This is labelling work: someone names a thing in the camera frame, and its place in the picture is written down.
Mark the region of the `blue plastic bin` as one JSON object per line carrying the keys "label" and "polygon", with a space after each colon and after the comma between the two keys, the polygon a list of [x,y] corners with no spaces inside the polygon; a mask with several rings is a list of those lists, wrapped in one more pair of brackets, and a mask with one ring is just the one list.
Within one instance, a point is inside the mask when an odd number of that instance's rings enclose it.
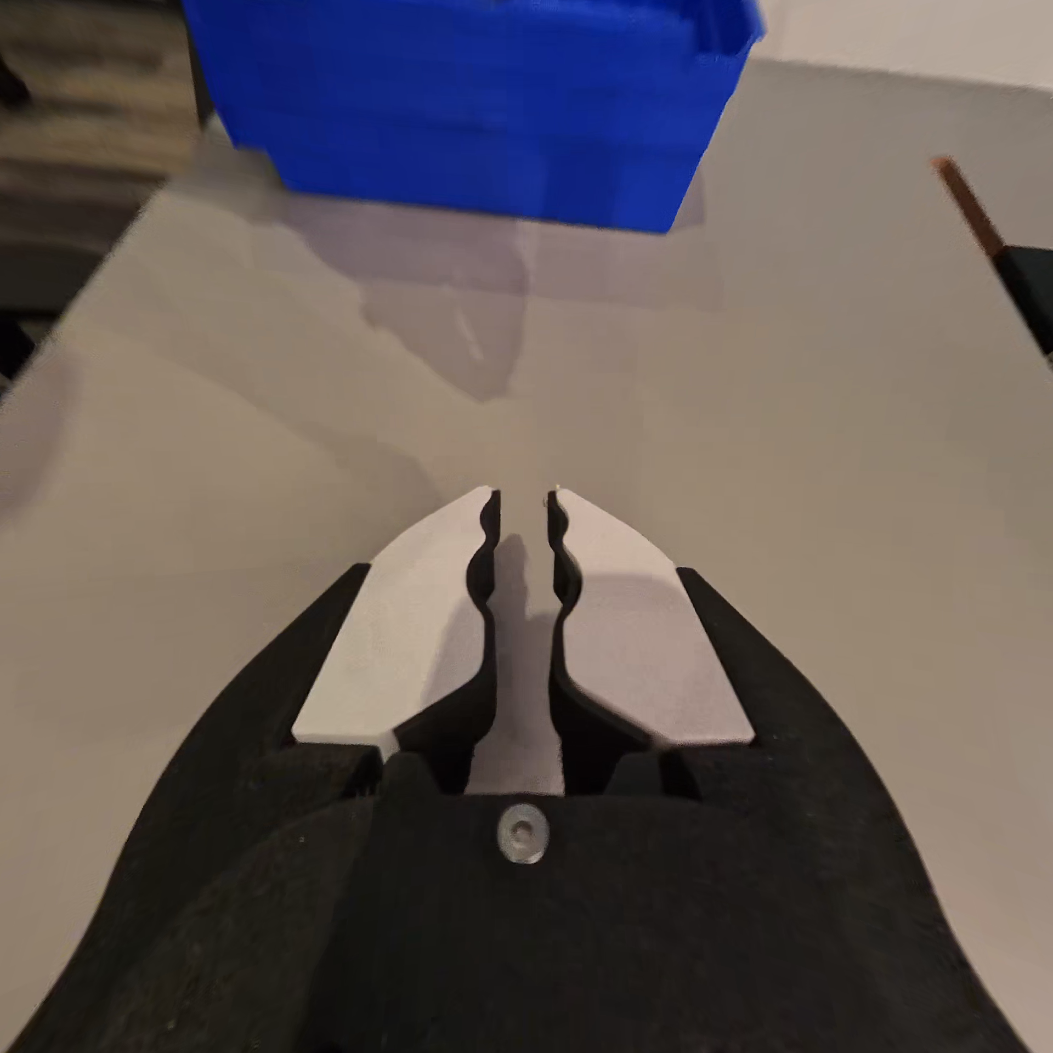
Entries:
{"label": "blue plastic bin", "polygon": [[752,1],[183,2],[290,191],[664,234],[764,35]]}

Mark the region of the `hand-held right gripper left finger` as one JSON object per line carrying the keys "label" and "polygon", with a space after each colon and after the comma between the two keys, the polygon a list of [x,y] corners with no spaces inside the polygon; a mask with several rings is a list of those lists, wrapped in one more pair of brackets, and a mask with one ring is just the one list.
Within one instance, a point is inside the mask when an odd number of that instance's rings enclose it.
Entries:
{"label": "hand-held right gripper left finger", "polygon": [[497,710],[500,529],[500,492],[482,485],[380,551],[292,724],[297,744],[412,753],[440,791],[466,791]]}

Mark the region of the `black table inlay panel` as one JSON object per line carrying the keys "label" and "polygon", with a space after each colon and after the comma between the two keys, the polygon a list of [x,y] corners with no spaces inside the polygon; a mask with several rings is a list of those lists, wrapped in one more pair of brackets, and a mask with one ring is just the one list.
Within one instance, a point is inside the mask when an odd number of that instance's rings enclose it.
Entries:
{"label": "black table inlay panel", "polygon": [[993,264],[1024,324],[1051,362],[1052,249],[1007,244]]}

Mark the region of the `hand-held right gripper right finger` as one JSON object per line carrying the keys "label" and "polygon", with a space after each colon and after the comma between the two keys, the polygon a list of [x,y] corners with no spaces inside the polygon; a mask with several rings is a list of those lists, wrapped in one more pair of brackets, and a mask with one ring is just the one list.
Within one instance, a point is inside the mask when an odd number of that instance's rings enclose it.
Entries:
{"label": "hand-held right gripper right finger", "polygon": [[547,495],[547,540],[559,602],[548,697],[567,797],[602,794],[625,756],[753,744],[674,560],[561,486]]}

